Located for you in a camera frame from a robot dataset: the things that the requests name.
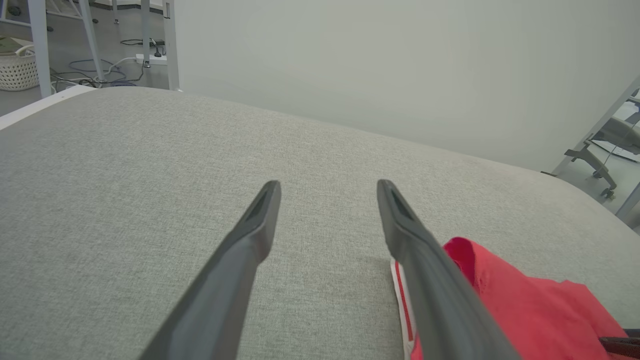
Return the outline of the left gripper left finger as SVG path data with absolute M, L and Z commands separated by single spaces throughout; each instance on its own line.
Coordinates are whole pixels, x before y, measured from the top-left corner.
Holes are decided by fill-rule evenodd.
M 266 182 L 224 237 L 142 360 L 234 360 L 258 266 L 274 243 L 281 184 Z

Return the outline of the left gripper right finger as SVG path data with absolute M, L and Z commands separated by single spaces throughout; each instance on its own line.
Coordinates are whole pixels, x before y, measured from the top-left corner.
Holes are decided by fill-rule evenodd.
M 378 180 L 391 255 L 402 266 L 425 360 L 519 360 L 470 282 L 420 222 L 396 185 Z

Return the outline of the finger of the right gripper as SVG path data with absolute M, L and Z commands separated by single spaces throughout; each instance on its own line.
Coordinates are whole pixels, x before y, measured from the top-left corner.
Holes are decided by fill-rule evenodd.
M 608 353 L 624 357 L 640 357 L 639 337 L 601 337 L 599 342 Z

